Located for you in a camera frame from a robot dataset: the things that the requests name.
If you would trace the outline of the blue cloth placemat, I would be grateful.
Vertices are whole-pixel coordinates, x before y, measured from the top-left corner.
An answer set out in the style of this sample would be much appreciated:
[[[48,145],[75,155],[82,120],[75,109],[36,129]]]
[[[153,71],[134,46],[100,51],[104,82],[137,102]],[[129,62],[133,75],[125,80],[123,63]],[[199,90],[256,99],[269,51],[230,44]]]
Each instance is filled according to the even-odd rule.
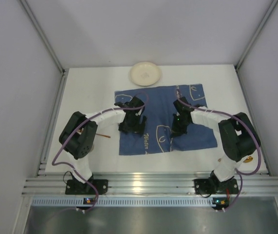
[[[144,116],[147,117],[142,136],[133,133],[121,133],[119,154],[121,156],[168,153],[172,151],[193,151],[217,147],[217,140],[211,129],[202,125],[190,124],[187,133],[171,138],[176,90],[186,97],[191,105],[206,106],[202,84],[159,86],[154,88],[115,91],[115,101],[125,103],[138,96],[147,104]]]

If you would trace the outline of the cream ceramic plate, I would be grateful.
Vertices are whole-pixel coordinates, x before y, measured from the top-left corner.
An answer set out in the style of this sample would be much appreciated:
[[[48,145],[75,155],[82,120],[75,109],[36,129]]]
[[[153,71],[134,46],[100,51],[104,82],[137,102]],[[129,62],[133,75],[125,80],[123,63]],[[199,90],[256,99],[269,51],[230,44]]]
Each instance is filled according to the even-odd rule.
[[[162,77],[160,67],[151,62],[139,62],[133,65],[129,72],[130,80],[139,86],[150,86]]]

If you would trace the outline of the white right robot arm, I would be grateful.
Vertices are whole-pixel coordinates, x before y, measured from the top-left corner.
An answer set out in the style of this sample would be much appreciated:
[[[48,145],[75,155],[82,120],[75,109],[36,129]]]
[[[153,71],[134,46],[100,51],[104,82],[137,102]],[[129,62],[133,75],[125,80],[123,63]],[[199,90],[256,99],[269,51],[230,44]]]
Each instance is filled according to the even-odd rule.
[[[254,151],[260,156],[260,138],[245,113],[230,115],[200,105],[191,106],[185,97],[177,99],[173,105],[177,113],[173,115],[172,137],[186,134],[190,124],[202,125],[220,135],[224,155],[208,178],[215,190],[233,179],[245,157]]]

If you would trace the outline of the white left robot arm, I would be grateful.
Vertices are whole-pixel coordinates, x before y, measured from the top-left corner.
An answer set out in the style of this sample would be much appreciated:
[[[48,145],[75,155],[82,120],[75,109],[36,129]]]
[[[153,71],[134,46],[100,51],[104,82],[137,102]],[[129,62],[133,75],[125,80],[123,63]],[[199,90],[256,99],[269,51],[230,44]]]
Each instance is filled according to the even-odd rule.
[[[147,117],[143,115],[145,105],[140,98],[134,96],[128,102],[117,102],[94,114],[74,112],[58,138],[61,148],[52,165],[67,165],[76,181],[90,184],[93,173],[88,154],[92,151],[97,131],[117,124],[118,131],[124,134],[142,136],[147,121]]]

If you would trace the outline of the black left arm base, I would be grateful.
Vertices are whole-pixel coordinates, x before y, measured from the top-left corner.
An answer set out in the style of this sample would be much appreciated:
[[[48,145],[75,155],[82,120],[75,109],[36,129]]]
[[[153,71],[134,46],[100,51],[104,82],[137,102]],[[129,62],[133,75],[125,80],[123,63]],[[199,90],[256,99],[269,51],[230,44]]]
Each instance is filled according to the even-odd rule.
[[[91,184],[96,188],[99,195],[103,195],[108,191],[108,180],[92,179]],[[69,179],[66,182],[66,195],[96,195],[95,189],[87,183],[79,182],[76,179]]]

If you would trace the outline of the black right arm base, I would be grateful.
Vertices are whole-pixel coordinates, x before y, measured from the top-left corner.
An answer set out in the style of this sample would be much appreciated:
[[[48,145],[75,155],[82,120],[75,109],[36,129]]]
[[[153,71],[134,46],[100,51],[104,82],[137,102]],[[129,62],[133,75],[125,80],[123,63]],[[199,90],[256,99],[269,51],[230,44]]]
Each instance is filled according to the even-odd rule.
[[[213,182],[208,178],[200,178],[194,180],[195,194],[197,195],[226,195],[227,193],[237,194],[239,186],[236,179],[231,179],[226,182]]]

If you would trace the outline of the gold spoon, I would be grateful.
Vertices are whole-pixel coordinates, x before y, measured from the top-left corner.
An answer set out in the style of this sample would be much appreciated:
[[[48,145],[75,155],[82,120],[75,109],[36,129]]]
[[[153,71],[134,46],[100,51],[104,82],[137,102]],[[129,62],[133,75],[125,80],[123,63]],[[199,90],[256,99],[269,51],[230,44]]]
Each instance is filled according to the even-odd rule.
[[[249,163],[251,161],[253,161],[253,157],[252,156],[248,156],[243,162],[244,163]]]

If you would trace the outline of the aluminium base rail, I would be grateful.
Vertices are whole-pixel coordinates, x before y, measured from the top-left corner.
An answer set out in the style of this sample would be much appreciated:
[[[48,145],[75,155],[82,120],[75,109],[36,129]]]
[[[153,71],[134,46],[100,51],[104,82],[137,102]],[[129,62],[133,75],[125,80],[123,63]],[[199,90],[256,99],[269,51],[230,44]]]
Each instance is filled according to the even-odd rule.
[[[155,173],[104,173],[94,174],[95,179],[108,180],[107,196],[194,196],[194,180],[206,178],[203,173],[155,174]],[[42,174],[28,178],[22,189],[23,195],[64,195],[65,180],[69,175],[56,173]],[[255,174],[235,176],[238,185],[242,185],[242,196],[278,195],[278,176]]]

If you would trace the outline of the left corner frame post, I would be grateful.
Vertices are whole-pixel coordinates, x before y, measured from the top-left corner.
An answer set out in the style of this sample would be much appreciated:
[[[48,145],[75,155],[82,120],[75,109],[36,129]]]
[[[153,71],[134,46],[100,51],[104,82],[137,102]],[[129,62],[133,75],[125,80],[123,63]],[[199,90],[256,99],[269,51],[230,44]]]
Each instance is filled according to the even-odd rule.
[[[31,9],[29,3],[26,0],[18,0],[19,4],[22,6],[24,12],[26,13],[28,19],[30,20],[31,24],[33,25],[34,29],[36,30],[40,40],[42,41],[45,49],[47,50],[48,54],[50,55],[51,59],[53,60],[55,66],[57,67],[58,71],[61,74],[64,74],[65,69],[61,65],[61,62],[56,56],[56,53],[51,46],[44,30],[42,29],[40,23],[38,22],[33,10]]]

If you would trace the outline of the corner frame post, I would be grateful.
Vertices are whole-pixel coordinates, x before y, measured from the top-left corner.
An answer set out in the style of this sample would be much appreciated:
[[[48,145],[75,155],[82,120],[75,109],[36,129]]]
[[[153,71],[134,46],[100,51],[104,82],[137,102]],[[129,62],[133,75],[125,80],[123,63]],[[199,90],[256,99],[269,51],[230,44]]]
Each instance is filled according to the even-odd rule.
[[[278,7],[278,0],[270,1],[270,4],[269,4],[268,8],[265,10],[265,13],[261,17],[260,22],[258,23],[258,25],[257,25],[254,33],[252,34],[249,42],[247,43],[246,47],[244,48],[238,62],[234,66],[236,72],[238,72],[240,70],[241,66],[243,65],[243,63],[246,60],[246,58],[248,57],[248,55],[250,54],[252,48],[256,44],[257,40],[259,39],[261,33],[263,32],[263,30],[266,26],[266,24],[270,20],[271,16],[273,15],[273,13],[274,13],[274,11],[276,10],[277,7]]]
[[[58,71],[61,74],[64,74],[65,69],[61,65],[61,62],[56,56],[56,53],[51,46],[44,30],[42,29],[40,23],[38,22],[33,10],[31,9],[29,3],[26,0],[18,0],[19,4],[22,6],[24,12],[26,13],[28,19],[30,20],[31,24],[33,25],[34,29],[36,30],[40,40],[42,41],[45,49],[47,50],[48,54],[50,55],[51,59],[53,60],[55,66],[57,67]]]

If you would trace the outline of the right corner frame post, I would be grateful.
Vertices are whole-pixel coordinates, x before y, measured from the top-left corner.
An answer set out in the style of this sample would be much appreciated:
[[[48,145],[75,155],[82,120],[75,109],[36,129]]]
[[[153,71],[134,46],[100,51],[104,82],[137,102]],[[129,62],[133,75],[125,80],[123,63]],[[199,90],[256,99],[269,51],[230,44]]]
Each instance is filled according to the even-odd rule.
[[[248,57],[248,55],[250,54],[252,48],[256,44],[257,40],[259,39],[261,33],[263,32],[263,30],[266,26],[266,24],[270,20],[271,16],[273,15],[273,13],[274,13],[274,11],[276,10],[277,7],[278,7],[278,0],[270,1],[270,4],[269,4],[268,8],[265,10],[265,13],[261,17],[260,22],[258,23],[258,25],[257,25],[254,33],[252,34],[249,42],[247,43],[246,47],[244,48],[238,62],[234,66],[236,72],[238,72],[240,70],[241,66],[243,65],[243,63],[246,60],[246,58]]]

